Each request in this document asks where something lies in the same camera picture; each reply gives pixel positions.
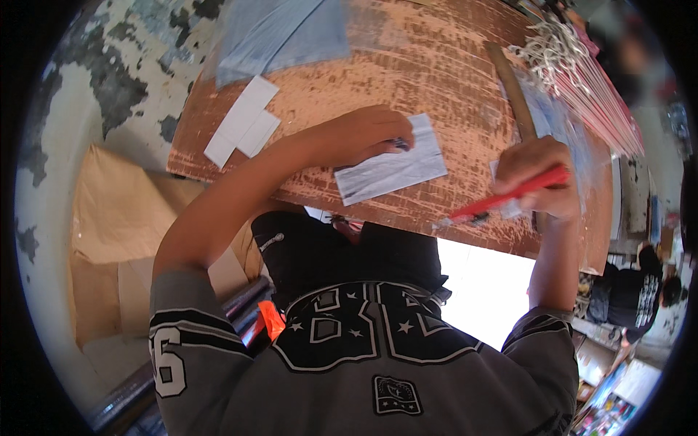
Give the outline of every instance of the black t-shirt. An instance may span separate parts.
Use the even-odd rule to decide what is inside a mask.
[[[640,271],[621,269],[611,278],[607,321],[628,328],[628,341],[640,339],[654,323],[662,291],[662,264],[652,247],[639,255]]]

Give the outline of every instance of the shirt patch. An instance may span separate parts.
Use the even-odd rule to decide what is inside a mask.
[[[263,253],[264,250],[266,250],[274,242],[279,242],[279,241],[283,241],[283,233],[277,233],[276,236],[274,236],[273,238],[271,238],[267,242],[263,243],[262,246],[260,246],[260,253]]]
[[[646,274],[642,284],[642,290],[637,298],[637,314],[635,327],[639,328],[647,324],[654,315],[654,301],[659,290],[659,279],[651,274]]]
[[[375,414],[422,414],[422,404],[414,383],[385,375],[374,375],[372,385]]]

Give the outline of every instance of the wooden ruler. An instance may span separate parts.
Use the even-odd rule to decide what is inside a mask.
[[[519,127],[519,133],[521,133],[521,141],[526,142],[538,138],[535,134],[533,118],[530,116],[524,93],[521,91],[519,81],[514,75],[514,70],[512,70],[512,64],[504,53],[502,53],[502,48],[499,45],[491,41],[486,41],[484,47],[494,64],[494,69],[497,70],[497,75],[499,75],[502,81],[504,90],[507,92],[507,97],[509,97],[509,103],[514,112],[514,119]],[[547,213],[538,212],[533,214],[533,228],[536,232],[543,233],[547,215]]]

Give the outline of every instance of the person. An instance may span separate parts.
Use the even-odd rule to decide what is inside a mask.
[[[386,105],[284,137],[222,176],[172,224],[154,263],[149,335],[168,434],[566,434],[579,381],[570,326],[573,176],[521,199],[551,218],[530,278],[530,311],[501,352],[441,320],[434,238],[367,225],[355,246],[293,206],[267,201],[304,168],[354,165],[395,151],[394,138],[414,147],[407,118]],[[552,137],[513,146],[500,157],[493,191],[559,164],[572,169],[567,147]],[[207,277],[253,217],[276,291],[290,300],[281,308],[285,329],[254,360]]]
[[[624,347],[636,343],[652,327],[659,307],[670,307],[681,297],[681,279],[672,276],[662,284],[662,263],[652,245],[638,247],[640,270],[616,268],[606,263],[604,275],[591,287],[586,318],[596,324],[623,327]]]
[[[609,2],[607,17],[611,23],[594,25],[578,13],[558,3],[567,18],[586,33],[598,47],[595,58],[616,88],[625,104],[636,107],[644,97],[643,74],[657,66],[661,60],[661,49],[651,31],[639,16],[620,0]]]

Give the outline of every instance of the number 06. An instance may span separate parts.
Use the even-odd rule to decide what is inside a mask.
[[[163,347],[179,344],[179,329],[163,327],[153,337],[150,357],[155,364],[155,390],[161,397],[179,395],[186,388],[184,362],[172,352],[164,352]]]

